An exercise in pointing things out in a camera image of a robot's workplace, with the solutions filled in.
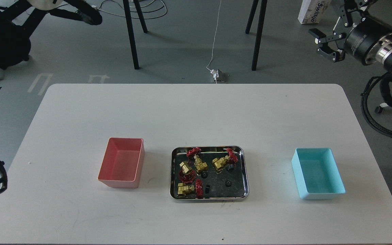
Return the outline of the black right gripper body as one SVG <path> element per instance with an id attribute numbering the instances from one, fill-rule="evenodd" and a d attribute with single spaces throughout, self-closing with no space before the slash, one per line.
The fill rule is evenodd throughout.
<path id="1" fill-rule="evenodd" d="M 374 17 L 363 17 L 350 28 L 344 51 L 364 66 L 375 62 L 392 66 L 392 26 Z"/>

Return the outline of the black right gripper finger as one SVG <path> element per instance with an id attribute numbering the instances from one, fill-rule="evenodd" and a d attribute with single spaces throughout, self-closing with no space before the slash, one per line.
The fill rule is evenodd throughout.
<path id="1" fill-rule="evenodd" d="M 318 45 L 317 53 L 333 63 L 343 61 L 346 55 L 343 50 L 335 51 L 332 48 L 330 48 L 328 44 Z"/>
<path id="2" fill-rule="evenodd" d="M 336 42 L 337 45 L 342 45 L 346 39 L 345 33 L 333 33 L 332 35 L 326 35 L 319 29 L 309 29 L 309 33 L 315 38 L 317 45 L 328 44 Z"/>

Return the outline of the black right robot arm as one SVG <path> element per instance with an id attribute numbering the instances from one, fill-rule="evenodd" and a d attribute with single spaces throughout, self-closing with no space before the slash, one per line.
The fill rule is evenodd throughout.
<path id="1" fill-rule="evenodd" d="M 339 17 L 329 36 L 319 29 L 310 29 L 317 53 L 334 63 L 350 55 L 364 66 L 380 63 L 392 72 L 392 26 L 358 12 L 353 13 L 351 20 L 349 25 L 344 16 Z"/>

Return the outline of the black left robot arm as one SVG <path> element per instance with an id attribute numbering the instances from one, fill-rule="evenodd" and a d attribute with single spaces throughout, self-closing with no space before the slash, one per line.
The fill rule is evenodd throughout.
<path id="1" fill-rule="evenodd" d="M 83 21 L 89 25 L 102 23 L 100 13 L 84 0 L 68 0 L 75 12 L 60 8 L 61 0 L 18 0 L 0 11 L 0 69 L 29 59 L 30 36 L 46 14 Z"/>

